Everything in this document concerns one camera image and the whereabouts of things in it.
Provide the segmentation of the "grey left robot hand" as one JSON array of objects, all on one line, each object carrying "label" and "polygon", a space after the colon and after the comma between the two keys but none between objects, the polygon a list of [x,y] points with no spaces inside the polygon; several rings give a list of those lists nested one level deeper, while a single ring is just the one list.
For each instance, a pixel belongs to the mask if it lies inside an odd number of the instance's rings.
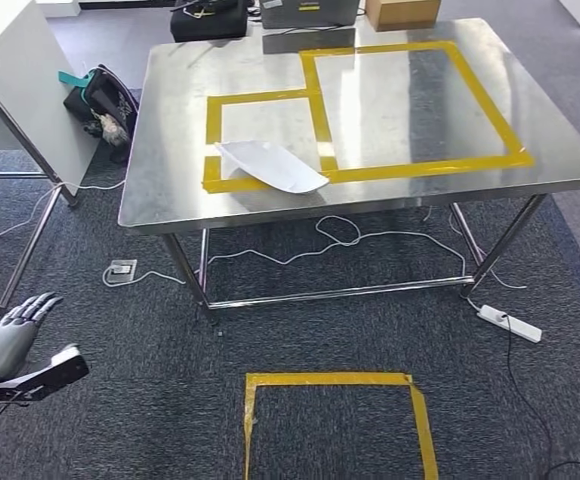
[{"label": "grey left robot hand", "polygon": [[20,371],[48,313],[63,297],[46,292],[30,297],[0,319],[0,381]]}]

